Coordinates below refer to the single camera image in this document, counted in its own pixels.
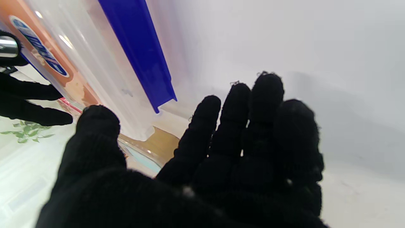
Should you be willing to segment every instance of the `white backdrop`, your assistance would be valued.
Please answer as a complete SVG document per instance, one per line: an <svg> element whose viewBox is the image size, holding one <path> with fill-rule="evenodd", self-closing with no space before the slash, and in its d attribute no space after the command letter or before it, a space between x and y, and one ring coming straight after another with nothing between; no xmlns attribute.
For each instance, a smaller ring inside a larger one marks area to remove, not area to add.
<svg viewBox="0 0 405 228"><path fill-rule="evenodd" d="M405 219L405 2L147 0L189 118L230 82L278 73L286 98L317 114L332 227L402 227Z"/></svg>

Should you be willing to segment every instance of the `clear plastic container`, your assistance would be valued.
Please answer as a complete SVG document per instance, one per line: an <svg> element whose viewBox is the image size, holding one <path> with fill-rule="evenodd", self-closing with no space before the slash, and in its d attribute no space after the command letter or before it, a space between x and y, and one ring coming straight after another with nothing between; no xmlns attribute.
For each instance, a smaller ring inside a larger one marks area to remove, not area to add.
<svg viewBox="0 0 405 228"><path fill-rule="evenodd" d="M4 0L0 15L28 49L32 65L72 104L107 106L119 117L121 133L132 139L145 141L154 133L157 114L98 1ZM56 70L18 24L35 34Z"/></svg>

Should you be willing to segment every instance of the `metal object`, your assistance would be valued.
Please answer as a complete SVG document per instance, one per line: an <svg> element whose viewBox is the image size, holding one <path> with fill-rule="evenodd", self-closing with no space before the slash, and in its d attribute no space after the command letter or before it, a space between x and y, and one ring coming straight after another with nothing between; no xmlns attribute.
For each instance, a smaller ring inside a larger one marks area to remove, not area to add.
<svg viewBox="0 0 405 228"><path fill-rule="evenodd" d="M0 57L15 58L18 56L17 42L8 36L0 36Z"/></svg>

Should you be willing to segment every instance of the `white surface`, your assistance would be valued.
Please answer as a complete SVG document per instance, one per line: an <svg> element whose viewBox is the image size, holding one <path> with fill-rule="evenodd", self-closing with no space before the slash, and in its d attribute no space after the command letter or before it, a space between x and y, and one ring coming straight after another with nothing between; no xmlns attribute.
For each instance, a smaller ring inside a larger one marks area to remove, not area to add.
<svg viewBox="0 0 405 228"><path fill-rule="evenodd" d="M405 2L147 0L179 102L189 118L230 82L275 71L286 98L317 114L332 227L405 224Z"/></svg>

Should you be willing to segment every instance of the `green leaf pattern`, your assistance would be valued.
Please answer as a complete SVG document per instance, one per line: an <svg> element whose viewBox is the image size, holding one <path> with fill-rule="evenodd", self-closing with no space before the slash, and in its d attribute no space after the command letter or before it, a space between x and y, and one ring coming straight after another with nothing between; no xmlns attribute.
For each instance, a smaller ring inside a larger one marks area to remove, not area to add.
<svg viewBox="0 0 405 228"><path fill-rule="evenodd" d="M40 138L49 138L54 136L54 134L41 135L42 131L48 130L51 127L42 126L40 124L31 122L31 121L22 121L19 123L13 124L13 127L20 128L19 131L4 131L0 132L2 135L13 134L17 137L18 143L26 143L28 140L33 140L34 142L39 142Z"/></svg>

